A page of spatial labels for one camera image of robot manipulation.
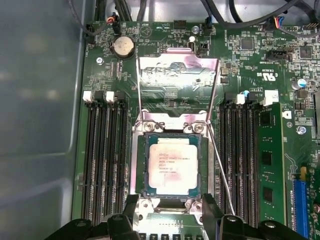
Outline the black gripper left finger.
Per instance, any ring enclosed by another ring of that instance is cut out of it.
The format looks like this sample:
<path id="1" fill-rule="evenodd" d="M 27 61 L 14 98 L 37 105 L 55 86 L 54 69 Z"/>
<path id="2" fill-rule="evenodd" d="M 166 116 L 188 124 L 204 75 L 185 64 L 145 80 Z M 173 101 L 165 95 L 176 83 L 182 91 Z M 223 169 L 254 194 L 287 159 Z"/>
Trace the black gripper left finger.
<path id="1" fill-rule="evenodd" d="M 133 218 L 138 194 L 128 195 L 122 213 L 109 215 L 100 224 L 93 226 L 87 219 L 75 219 L 51 234 L 52 240 L 139 240 L 133 230 Z"/>

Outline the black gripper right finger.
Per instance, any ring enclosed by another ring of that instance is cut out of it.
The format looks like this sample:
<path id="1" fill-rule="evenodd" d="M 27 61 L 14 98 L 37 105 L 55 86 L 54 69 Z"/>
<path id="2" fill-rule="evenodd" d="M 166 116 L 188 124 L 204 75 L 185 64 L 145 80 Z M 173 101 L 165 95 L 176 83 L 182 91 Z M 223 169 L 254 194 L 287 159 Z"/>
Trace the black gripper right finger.
<path id="1" fill-rule="evenodd" d="M 210 193 L 202 196 L 202 224 L 210 240 L 304 240 L 291 228 L 274 220 L 252 227 L 236 215 L 223 214 Z"/>

